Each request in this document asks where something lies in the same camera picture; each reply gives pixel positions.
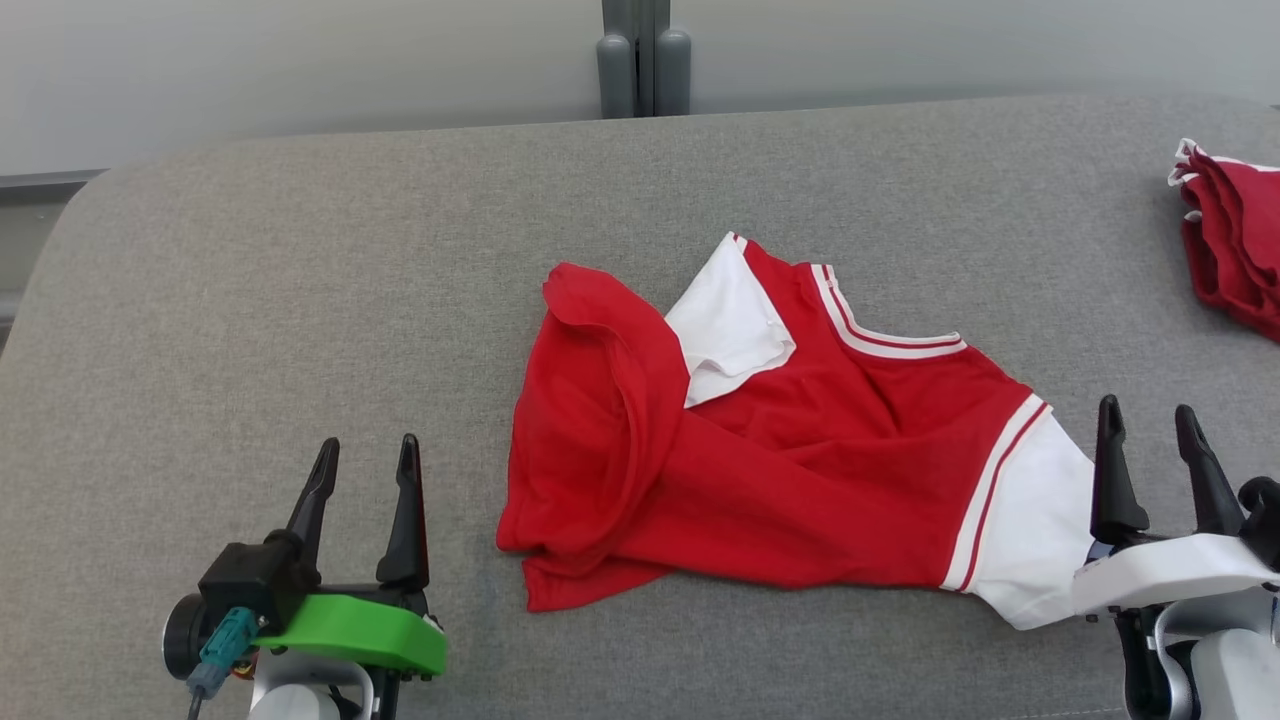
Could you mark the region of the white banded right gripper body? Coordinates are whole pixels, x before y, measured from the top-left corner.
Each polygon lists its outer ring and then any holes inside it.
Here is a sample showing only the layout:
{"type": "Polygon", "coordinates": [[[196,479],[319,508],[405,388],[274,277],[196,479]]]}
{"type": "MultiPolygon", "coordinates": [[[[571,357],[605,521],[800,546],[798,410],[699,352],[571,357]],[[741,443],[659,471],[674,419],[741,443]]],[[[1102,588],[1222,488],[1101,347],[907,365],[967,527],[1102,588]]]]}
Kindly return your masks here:
{"type": "Polygon", "coordinates": [[[1280,573],[1266,566],[1240,538],[1193,534],[1137,544],[1088,562],[1075,571],[1071,602],[1075,614],[1085,616],[1265,584],[1280,587],[1280,573]]]}

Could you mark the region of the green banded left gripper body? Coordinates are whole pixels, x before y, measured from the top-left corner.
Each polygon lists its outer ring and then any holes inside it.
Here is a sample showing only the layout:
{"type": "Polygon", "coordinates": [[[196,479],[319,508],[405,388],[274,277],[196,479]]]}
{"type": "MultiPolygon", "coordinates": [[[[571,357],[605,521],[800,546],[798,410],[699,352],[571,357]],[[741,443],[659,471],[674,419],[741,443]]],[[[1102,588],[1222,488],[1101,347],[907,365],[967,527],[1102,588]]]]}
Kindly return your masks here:
{"type": "Polygon", "coordinates": [[[422,587],[329,585],[305,594],[288,621],[261,632],[253,647],[434,678],[445,674],[449,641],[422,587]]]}

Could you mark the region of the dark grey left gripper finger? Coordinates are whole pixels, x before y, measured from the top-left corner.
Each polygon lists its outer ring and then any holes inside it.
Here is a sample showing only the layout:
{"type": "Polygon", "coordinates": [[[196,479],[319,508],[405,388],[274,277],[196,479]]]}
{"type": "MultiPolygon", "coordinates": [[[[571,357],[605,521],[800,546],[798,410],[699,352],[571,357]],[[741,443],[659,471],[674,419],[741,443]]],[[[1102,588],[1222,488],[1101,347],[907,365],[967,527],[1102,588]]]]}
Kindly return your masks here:
{"type": "Polygon", "coordinates": [[[420,592],[429,585],[430,566],[420,447],[412,433],[403,436],[399,447],[396,486],[394,518],[376,580],[384,588],[420,592]]]}
{"type": "Polygon", "coordinates": [[[326,438],[315,459],[288,523],[275,530],[275,543],[282,547],[282,565],[276,575],[288,585],[320,585],[317,570],[319,541],[326,502],[337,484],[340,442],[326,438]]]}

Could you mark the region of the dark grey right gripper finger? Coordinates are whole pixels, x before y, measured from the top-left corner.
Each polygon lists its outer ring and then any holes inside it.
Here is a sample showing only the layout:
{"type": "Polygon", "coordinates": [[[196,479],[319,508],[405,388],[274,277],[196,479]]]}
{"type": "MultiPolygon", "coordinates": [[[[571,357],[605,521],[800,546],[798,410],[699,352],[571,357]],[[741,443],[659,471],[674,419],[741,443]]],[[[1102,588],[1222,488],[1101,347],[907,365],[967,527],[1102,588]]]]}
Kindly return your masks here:
{"type": "Polygon", "coordinates": [[[1126,427],[1115,395],[1100,401],[1094,443],[1091,536],[1111,548],[1146,541],[1149,516],[1137,500],[1126,464],[1126,427]]]}
{"type": "Polygon", "coordinates": [[[1192,406],[1175,410],[1178,450],[1190,477],[1196,534],[1238,537],[1245,516],[1192,406]]]}

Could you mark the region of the red white basketball jersey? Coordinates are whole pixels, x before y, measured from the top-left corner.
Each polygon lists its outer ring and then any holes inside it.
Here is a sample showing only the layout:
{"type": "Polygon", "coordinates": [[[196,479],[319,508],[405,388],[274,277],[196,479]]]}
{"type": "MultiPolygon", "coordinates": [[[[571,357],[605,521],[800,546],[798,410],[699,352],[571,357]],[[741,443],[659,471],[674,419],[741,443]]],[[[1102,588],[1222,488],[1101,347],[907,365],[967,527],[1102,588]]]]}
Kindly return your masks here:
{"type": "Polygon", "coordinates": [[[1167,177],[1196,297],[1280,345],[1280,167],[1215,156],[1183,138],[1167,177]]]}
{"type": "Polygon", "coordinates": [[[867,329],[832,266],[735,233],[667,313],[570,263],[543,297],[495,538],[529,611],[690,571],[1076,612],[1093,464],[959,334],[867,329]]]}

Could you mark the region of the grey wall base strip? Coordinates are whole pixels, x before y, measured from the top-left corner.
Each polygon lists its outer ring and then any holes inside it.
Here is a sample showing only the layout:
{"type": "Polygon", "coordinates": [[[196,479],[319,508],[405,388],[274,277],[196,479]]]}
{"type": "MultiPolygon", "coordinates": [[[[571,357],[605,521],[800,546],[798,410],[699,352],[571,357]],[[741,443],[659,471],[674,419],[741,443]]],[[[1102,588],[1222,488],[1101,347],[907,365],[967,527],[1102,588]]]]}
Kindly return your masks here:
{"type": "Polygon", "coordinates": [[[0,176],[0,192],[42,187],[83,187],[104,172],[105,169],[88,169],[0,176]]]}

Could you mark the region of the grey rounded post foot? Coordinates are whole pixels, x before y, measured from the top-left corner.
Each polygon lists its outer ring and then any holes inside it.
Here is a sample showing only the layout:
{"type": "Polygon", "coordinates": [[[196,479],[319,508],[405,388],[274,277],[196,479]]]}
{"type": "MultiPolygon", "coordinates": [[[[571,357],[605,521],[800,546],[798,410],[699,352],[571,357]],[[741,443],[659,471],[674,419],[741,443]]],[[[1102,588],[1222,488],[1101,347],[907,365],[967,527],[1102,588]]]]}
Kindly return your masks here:
{"type": "Polygon", "coordinates": [[[596,42],[600,110],[604,119],[636,117],[636,55],[626,35],[605,33],[596,42]]]}
{"type": "Polygon", "coordinates": [[[682,117],[690,113],[692,38],[684,29],[668,27],[654,42],[654,113],[682,117]]]}

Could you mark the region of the grey aluminium partition post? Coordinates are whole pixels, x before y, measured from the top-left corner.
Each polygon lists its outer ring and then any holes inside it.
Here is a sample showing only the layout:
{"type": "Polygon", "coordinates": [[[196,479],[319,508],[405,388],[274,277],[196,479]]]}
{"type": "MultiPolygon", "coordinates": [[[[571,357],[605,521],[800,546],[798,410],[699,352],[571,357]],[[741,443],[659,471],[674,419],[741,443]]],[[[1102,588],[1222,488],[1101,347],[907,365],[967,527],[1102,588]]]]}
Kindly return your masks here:
{"type": "Polygon", "coordinates": [[[626,35],[634,42],[637,77],[635,118],[657,117],[654,42],[657,36],[669,27],[669,5],[671,0],[602,0],[604,35],[626,35]]]}

